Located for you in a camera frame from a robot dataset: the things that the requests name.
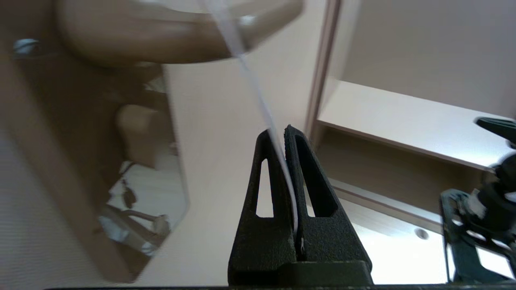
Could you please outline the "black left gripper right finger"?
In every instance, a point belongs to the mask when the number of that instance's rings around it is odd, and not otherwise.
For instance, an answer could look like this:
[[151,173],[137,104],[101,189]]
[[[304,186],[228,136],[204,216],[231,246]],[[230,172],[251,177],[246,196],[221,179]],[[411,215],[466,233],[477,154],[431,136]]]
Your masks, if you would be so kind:
[[285,129],[287,164],[298,206],[297,261],[285,285],[373,285],[372,261],[304,134]]

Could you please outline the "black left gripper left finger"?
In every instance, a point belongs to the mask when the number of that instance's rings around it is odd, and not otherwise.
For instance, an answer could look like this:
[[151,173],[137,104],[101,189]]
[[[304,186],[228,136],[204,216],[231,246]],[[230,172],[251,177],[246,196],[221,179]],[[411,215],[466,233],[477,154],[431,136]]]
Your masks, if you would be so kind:
[[[227,265],[230,285],[277,285],[279,269],[298,261],[297,233],[301,223],[295,175],[299,169],[292,160],[291,141],[297,133],[297,129],[285,130],[285,157],[277,156],[267,131],[256,139],[246,196]],[[269,169],[272,217],[256,214],[264,160]]]

